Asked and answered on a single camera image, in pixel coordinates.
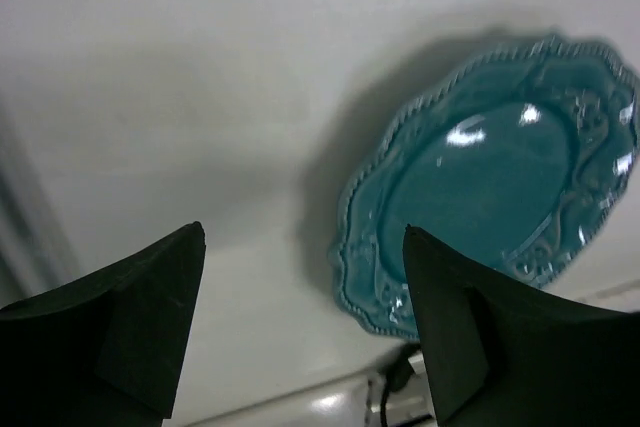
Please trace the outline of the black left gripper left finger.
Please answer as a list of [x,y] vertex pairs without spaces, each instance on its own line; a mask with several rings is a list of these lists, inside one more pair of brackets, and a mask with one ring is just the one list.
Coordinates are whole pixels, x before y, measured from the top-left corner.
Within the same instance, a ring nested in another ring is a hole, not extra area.
[[160,426],[171,418],[204,269],[187,224],[1,310],[4,426]]

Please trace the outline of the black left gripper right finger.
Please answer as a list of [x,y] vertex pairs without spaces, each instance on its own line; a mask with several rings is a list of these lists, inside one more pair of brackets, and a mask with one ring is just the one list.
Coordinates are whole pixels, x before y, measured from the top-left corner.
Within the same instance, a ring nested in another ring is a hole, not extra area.
[[441,426],[635,426],[639,316],[558,297],[410,226],[403,261]]

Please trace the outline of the teal ornate plate front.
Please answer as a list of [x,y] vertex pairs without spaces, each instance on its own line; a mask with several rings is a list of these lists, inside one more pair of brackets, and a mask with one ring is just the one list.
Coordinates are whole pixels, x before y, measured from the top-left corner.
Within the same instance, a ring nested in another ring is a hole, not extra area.
[[329,249],[337,306],[414,341],[407,225],[530,286],[598,235],[639,155],[639,78],[609,45],[557,34],[479,53],[394,115],[347,182]]

